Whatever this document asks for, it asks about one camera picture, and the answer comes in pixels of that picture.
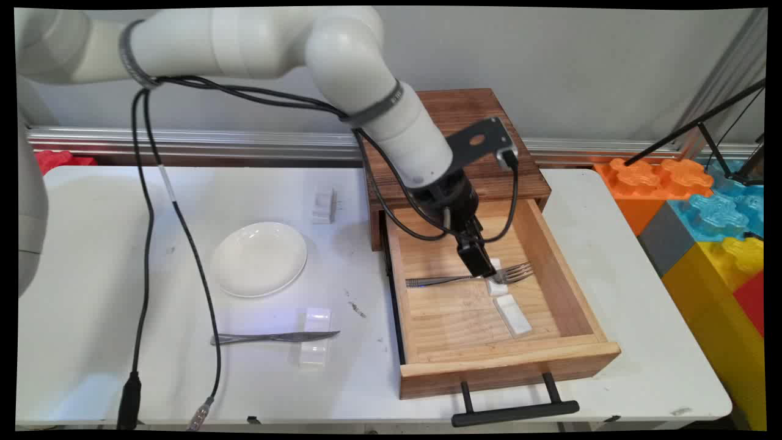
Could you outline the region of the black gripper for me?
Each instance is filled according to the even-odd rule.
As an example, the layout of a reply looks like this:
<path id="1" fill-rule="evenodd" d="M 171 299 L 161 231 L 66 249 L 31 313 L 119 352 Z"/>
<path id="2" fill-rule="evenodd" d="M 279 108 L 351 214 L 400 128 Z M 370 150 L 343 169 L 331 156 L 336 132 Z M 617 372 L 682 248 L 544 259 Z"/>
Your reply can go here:
<path id="1" fill-rule="evenodd" d="M 430 224 L 456 233 L 459 257 L 473 277 L 492 277 L 496 273 L 477 220 L 480 201 L 466 173 L 450 173 L 428 186 L 412 189 L 411 195 Z"/>

